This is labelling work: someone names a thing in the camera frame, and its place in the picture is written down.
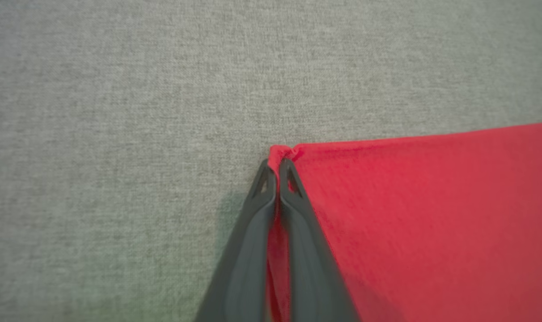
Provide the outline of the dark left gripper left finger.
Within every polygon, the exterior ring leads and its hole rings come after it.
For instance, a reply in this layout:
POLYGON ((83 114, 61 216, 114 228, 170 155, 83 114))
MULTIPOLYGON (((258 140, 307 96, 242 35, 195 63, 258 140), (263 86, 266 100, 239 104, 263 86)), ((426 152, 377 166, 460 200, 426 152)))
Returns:
POLYGON ((197 322, 265 321, 267 243, 276 194, 276 175, 264 160, 212 275, 197 322))

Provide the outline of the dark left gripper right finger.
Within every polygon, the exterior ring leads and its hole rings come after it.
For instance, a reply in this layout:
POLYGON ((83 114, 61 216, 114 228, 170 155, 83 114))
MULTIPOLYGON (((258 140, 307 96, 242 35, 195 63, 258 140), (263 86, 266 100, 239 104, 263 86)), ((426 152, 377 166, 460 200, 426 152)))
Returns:
POLYGON ((281 216, 288 233, 292 322, 358 322, 359 315, 298 171, 279 166, 281 216))

